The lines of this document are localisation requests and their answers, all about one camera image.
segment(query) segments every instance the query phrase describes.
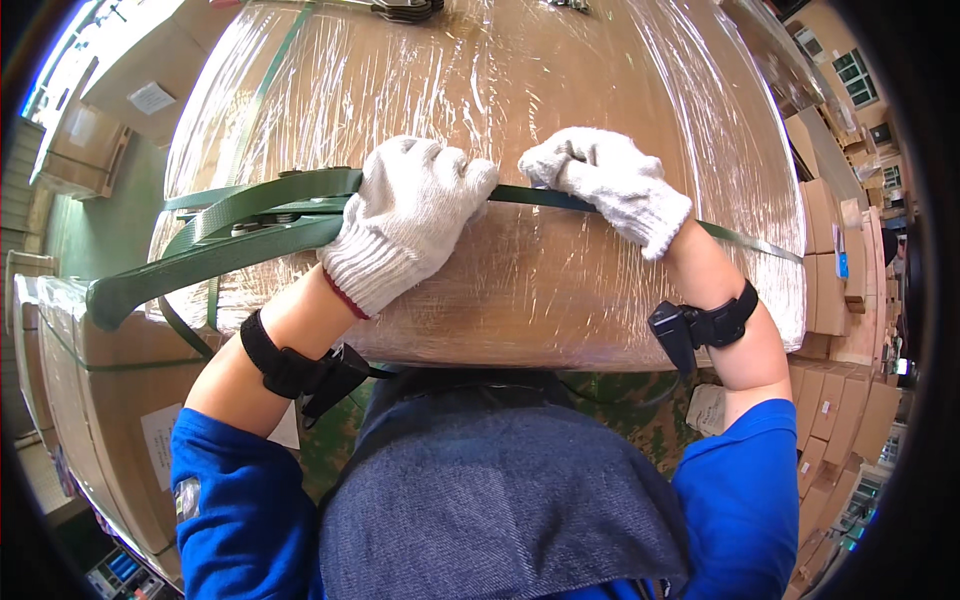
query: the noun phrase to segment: hand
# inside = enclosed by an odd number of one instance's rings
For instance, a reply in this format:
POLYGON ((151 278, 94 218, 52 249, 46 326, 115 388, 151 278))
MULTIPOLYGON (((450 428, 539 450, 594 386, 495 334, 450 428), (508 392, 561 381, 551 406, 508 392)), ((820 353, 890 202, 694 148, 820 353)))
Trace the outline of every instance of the hand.
POLYGON ((596 206, 621 235, 643 247, 648 260, 663 256, 692 207, 663 180, 660 159, 620 133, 560 130, 523 153, 518 167, 531 181, 596 206))
POLYGON ((344 226, 318 251, 327 277, 364 318, 437 273, 499 177, 488 160, 401 135, 373 149, 344 226))

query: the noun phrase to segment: metal tool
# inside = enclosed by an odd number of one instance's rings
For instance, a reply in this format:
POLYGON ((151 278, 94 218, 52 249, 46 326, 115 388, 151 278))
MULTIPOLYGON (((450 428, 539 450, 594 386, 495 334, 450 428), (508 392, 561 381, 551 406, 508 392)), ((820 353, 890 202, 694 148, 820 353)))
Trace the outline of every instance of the metal tool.
POLYGON ((368 7, 388 21, 395 23, 422 23, 435 12, 444 9, 444 0, 322 0, 330 4, 368 7))
POLYGON ((547 0, 546 3, 555 7, 570 7, 576 12, 590 14, 590 5, 587 0, 547 0))

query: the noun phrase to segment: black arm band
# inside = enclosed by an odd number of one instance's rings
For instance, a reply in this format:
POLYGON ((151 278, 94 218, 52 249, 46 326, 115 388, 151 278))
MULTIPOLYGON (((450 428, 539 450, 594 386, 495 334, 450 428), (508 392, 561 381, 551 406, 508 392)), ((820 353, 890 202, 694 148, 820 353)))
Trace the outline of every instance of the black arm band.
POLYGON ((694 350, 700 346, 723 348, 743 337, 758 301, 756 289, 746 281, 740 297, 719 308, 703 310, 665 300, 647 323, 674 366, 688 374, 697 368, 694 350))
POLYGON ((240 325, 240 341, 247 356, 263 373, 263 387, 290 399, 304 396, 301 412, 306 429, 367 377, 393 376, 371 367, 346 344, 336 351, 329 350, 320 360, 311 360, 292 348, 277 348, 263 328, 259 310, 240 325))

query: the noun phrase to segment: denim apron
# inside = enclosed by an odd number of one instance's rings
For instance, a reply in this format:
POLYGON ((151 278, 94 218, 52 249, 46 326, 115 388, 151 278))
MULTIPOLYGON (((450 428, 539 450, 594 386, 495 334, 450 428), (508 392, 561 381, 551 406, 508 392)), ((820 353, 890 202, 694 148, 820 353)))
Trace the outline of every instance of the denim apron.
POLYGON ((378 382, 320 504, 331 600, 539 598, 688 579, 676 494, 549 372, 408 369, 378 382))

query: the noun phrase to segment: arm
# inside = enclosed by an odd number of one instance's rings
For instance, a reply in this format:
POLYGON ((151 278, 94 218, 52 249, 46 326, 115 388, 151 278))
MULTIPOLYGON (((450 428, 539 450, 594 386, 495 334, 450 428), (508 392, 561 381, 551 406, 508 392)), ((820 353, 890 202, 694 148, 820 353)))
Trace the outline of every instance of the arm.
MULTIPOLYGON (((690 304, 710 310, 743 291, 743 275, 688 219, 690 199, 629 138, 562 130, 519 166, 594 204, 645 258, 662 258, 690 304)), ((726 430, 691 444, 672 481, 689 534, 684 597, 780 598, 796 561, 800 510, 796 411, 780 335, 760 302, 740 340, 708 351, 727 388, 726 430)))
MULTIPOLYGON (((690 199, 663 180, 660 160, 639 151, 629 137, 568 128, 524 153, 519 168, 531 180, 595 205, 621 235, 643 248, 645 258, 662 258, 689 304, 710 310, 743 291, 743 275, 687 218, 690 199)), ((768 398, 792 400, 783 344, 763 302, 743 338, 708 351, 727 388, 726 427, 768 398)))
MULTIPOLYGON (((455 148, 395 137, 364 164, 344 225, 319 252, 321 265, 261 310, 278 348, 319 359, 359 319, 436 273, 471 214, 496 186, 486 160, 455 148)), ((264 440, 290 400, 263 387, 263 373, 234 336, 198 377, 171 438, 177 545, 191 598, 322 595, 316 507, 297 461, 264 440)))
MULTIPOLYGON (((670 281, 685 301, 710 310, 738 298, 744 278, 720 246, 699 225, 687 220, 663 257, 670 281)), ((790 371, 780 332, 760 301, 740 340, 725 348, 708 348, 726 393, 724 428, 769 398, 793 400, 790 371)))
MULTIPOLYGON (((322 264, 263 307, 267 335, 277 348, 323 357, 359 319, 440 270, 496 183, 491 162, 468 162, 431 140, 400 136, 377 147, 340 234, 320 252, 322 264)), ((234 336, 198 377, 186 407, 266 437, 289 402, 263 387, 263 373, 234 336)))

